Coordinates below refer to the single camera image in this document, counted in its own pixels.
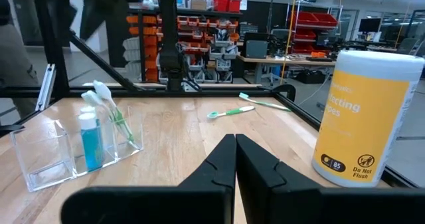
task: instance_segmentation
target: green toothbrush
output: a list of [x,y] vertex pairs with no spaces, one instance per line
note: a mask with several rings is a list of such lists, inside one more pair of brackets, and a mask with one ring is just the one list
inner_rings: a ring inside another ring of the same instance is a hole
[[229,111],[221,113],[221,114],[219,114],[218,112],[211,112],[207,115],[207,117],[208,118],[218,118],[218,117],[221,117],[221,116],[240,114],[240,113],[243,113],[243,112],[251,111],[253,109],[255,109],[255,107],[246,106],[246,107],[241,107],[241,108],[237,108],[237,109],[234,109],[234,110],[229,110]]
[[264,105],[264,106],[269,106],[269,107],[272,107],[272,108],[278,108],[280,110],[291,112],[291,110],[289,108],[286,108],[286,107],[283,107],[283,106],[280,106],[280,105],[277,105],[277,104],[252,100],[252,99],[249,98],[249,95],[244,94],[244,93],[240,93],[239,98],[243,98],[246,101],[253,102],[253,103],[256,103],[256,104],[261,104],[261,105]]

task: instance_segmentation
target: concrete floor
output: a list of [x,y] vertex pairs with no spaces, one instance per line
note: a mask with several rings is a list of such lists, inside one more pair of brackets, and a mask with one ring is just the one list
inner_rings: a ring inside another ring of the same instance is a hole
[[[68,73],[68,79],[70,80],[71,86],[82,85],[85,82],[91,82],[94,79],[101,80],[103,82],[113,82],[102,69],[94,64],[89,58],[82,53],[69,53],[65,52],[66,68]],[[108,60],[108,53],[99,54],[106,61]],[[44,52],[41,50],[29,51],[29,56],[37,70],[38,78],[40,82],[43,80],[44,71],[46,68],[46,59]],[[128,76],[124,68],[118,69],[122,75],[134,79],[134,76]],[[247,80],[252,82],[253,76],[246,76]],[[287,79],[288,83],[295,86],[297,90],[296,104],[299,104],[302,100],[311,96],[321,85],[320,84],[303,84],[296,80]],[[235,83],[245,83],[241,78],[235,78]],[[265,86],[269,85],[267,79],[262,80],[262,84]],[[317,102],[325,104],[327,99],[327,93],[329,92],[329,86],[331,81],[327,81],[322,88],[311,98],[305,101],[301,107],[321,120],[323,117],[323,111],[316,106]],[[406,120],[402,126],[399,136],[425,136],[425,80],[421,80],[417,92],[414,95],[412,104],[406,116]],[[13,107],[13,103],[10,98],[0,98],[0,112],[4,112]],[[19,115],[16,110],[0,117],[0,123],[2,125],[12,124],[19,120]],[[425,140],[409,140],[409,141],[397,141],[393,149],[392,155],[388,161],[388,165],[401,173],[407,179],[413,181],[421,187],[425,187],[425,175],[423,171],[425,169]]]

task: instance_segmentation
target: red container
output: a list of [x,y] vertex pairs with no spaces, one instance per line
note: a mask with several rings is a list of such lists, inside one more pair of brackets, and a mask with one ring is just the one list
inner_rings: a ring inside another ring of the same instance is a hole
[[319,20],[310,12],[300,11],[297,18],[297,23],[299,25],[318,25]]
[[214,10],[226,12],[228,7],[228,0],[214,0]]
[[317,18],[318,25],[328,26],[328,27],[336,27],[338,25],[338,21],[333,18],[330,14],[325,13],[313,13],[313,16]]
[[316,38],[316,34],[310,30],[298,29],[296,34],[294,35],[295,39],[305,39],[305,40],[314,40]]
[[306,45],[306,44],[295,44],[294,47],[292,48],[292,53],[295,54],[311,54],[311,52],[313,52],[314,49],[311,45]]
[[240,12],[240,0],[228,0],[228,12]]

